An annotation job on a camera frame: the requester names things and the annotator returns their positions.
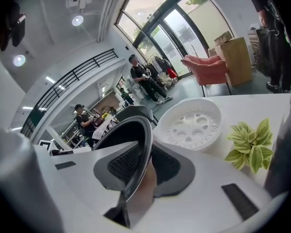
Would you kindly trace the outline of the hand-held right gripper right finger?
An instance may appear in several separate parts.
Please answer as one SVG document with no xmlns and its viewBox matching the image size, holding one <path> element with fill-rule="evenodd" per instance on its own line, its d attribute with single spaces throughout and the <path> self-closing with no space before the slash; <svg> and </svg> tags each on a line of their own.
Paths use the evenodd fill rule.
<svg viewBox="0 0 291 233">
<path fill-rule="evenodd" d="M 166 143 L 153 143 L 152 163 L 159 182 L 137 233 L 264 232 L 287 196 L 272 198 L 227 162 Z"/>
</svg>

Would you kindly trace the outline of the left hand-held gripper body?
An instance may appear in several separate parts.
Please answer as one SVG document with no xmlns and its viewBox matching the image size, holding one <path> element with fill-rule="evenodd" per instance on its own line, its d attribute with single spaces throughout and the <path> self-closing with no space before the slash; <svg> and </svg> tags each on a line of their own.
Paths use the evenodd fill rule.
<svg viewBox="0 0 291 233">
<path fill-rule="evenodd" d="M 58 156 L 58 155 L 67 155 L 67 154 L 76 154 L 76 153 L 84 153 L 90 152 L 90 147 L 81 147 L 71 150 L 60 150 L 58 149 L 53 141 L 40 141 L 39 145 L 46 148 L 50 156 Z"/>
</svg>

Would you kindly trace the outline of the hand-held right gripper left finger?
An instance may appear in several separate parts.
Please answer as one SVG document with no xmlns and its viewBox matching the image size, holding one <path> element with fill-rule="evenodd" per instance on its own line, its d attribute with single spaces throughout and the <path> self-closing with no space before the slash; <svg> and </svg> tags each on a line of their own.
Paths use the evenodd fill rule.
<svg viewBox="0 0 291 233">
<path fill-rule="evenodd" d="M 138 142 L 53 156 L 52 160 L 78 198 L 102 216 L 130 227 L 127 201 L 137 188 Z"/>
</svg>

